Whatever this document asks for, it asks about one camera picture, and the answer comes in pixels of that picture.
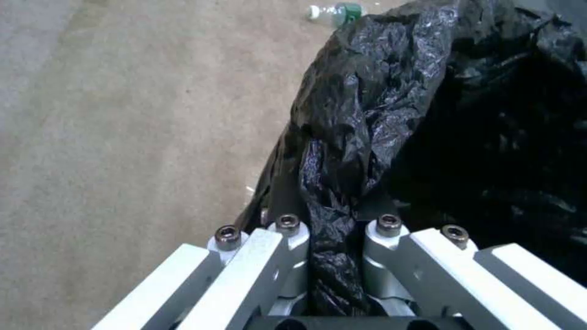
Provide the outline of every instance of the plastic bottle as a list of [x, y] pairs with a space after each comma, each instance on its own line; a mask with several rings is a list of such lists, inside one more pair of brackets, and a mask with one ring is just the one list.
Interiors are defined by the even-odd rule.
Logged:
[[334, 6], [321, 7], [312, 5], [308, 7], [308, 19], [312, 22], [329, 25], [334, 28], [353, 22], [366, 15], [365, 7], [352, 2], [339, 2]]

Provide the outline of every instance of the screw head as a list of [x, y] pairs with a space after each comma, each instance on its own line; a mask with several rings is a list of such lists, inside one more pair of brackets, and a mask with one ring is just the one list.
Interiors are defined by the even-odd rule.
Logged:
[[223, 251], [232, 251], [241, 246], [241, 231], [229, 224], [220, 227], [214, 234], [216, 246]]
[[295, 214], [283, 214], [275, 220], [275, 229], [285, 237], [294, 236], [299, 232], [299, 218]]
[[394, 214], [382, 214], [377, 219], [376, 231], [385, 237], [395, 237], [402, 230], [402, 220]]
[[469, 241], [469, 233], [459, 225], [447, 224], [440, 230], [442, 235], [448, 238], [449, 241], [453, 242], [454, 245], [458, 246], [459, 249], [465, 250], [467, 248], [467, 242]]

